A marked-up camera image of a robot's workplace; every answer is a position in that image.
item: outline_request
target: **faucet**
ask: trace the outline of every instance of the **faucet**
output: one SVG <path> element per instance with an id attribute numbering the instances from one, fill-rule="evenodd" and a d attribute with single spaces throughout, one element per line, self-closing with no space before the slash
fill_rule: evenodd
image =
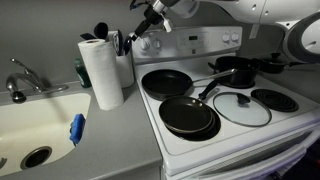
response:
<path id="1" fill-rule="evenodd" d="M 30 96 L 41 93 L 52 93 L 56 91 L 62 91 L 68 88 L 67 85 L 60 85 L 47 88 L 43 85 L 41 79 L 35 71 L 28 68 L 17 59 L 11 58 L 10 61 L 24 68 L 24 74 L 13 73 L 9 75 L 9 77 L 7 78 L 6 87 L 8 91 L 11 93 L 12 101 L 15 103 L 24 103 L 27 100 L 27 95 Z M 22 80 L 23 82 L 31 86 L 32 91 L 30 91 L 30 89 L 20 91 L 17 85 L 18 79 Z"/>

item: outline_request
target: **oven handle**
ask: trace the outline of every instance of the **oven handle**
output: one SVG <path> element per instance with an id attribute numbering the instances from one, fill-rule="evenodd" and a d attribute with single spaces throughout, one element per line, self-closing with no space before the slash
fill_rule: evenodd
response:
<path id="1" fill-rule="evenodd" d="M 304 141 L 288 150 L 259 163 L 244 168 L 219 174 L 206 174 L 198 176 L 197 179 L 220 180 L 220 179 L 254 179 L 271 174 L 298 159 L 301 159 L 308 147 L 320 137 L 320 129 L 314 130 Z"/>

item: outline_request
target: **sink drain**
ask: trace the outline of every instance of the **sink drain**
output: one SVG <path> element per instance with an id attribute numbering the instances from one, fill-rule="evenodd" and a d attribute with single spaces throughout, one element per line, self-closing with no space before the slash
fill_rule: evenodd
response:
<path id="1" fill-rule="evenodd" d="M 43 164 L 51 155 L 52 149 L 49 146 L 39 147 L 29 153 L 21 162 L 21 169 L 28 169 Z"/>

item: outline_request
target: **burner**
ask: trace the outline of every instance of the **burner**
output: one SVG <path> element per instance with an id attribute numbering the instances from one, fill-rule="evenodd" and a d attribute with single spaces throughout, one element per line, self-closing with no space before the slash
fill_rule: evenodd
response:
<path id="1" fill-rule="evenodd" d="M 220 131 L 220 127 L 221 127 L 221 122 L 220 122 L 220 118 L 218 116 L 218 114 L 212 109 L 210 108 L 211 113 L 214 115 L 215 118 L 215 123 L 213 124 L 211 122 L 211 124 L 209 125 L 209 127 L 207 127 L 206 129 L 197 132 L 197 133 L 192 133 L 192 134 L 181 134 L 181 133 L 177 133 L 177 132 L 173 132 L 170 129 L 168 129 L 172 134 L 180 137 L 181 139 L 184 140 L 188 140 L 188 141 L 205 141 L 205 140 L 209 140 L 211 138 L 213 138 L 214 136 L 216 136 L 218 134 L 218 132 Z"/>
<path id="2" fill-rule="evenodd" d="M 293 99 L 276 91 L 256 89 L 251 92 L 251 96 L 276 111 L 294 112 L 299 109 L 299 105 Z"/>
<path id="3" fill-rule="evenodd" d="M 227 86 L 227 87 L 230 87 L 230 88 L 235 88 L 235 89 L 249 89 L 249 88 L 252 88 L 253 86 L 256 85 L 255 82 L 247 85 L 247 86 L 236 86 L 236 85 L 232 85 L 230 83 L 227 83 L 227 82 L 220 82 L 221 85 L 223 86 Z"/>

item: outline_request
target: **glass lid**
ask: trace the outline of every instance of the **glass lid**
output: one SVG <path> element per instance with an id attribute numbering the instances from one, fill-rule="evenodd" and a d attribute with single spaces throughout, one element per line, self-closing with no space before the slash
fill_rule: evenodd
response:
<path id="1" fill-rule="evenodd" d="M 213 99 L 213 105 L 224 118 L 243 126 L 265 126 L 272 117 L 270 110 L 265 105 L 241 93 L 220 93 Z"/>

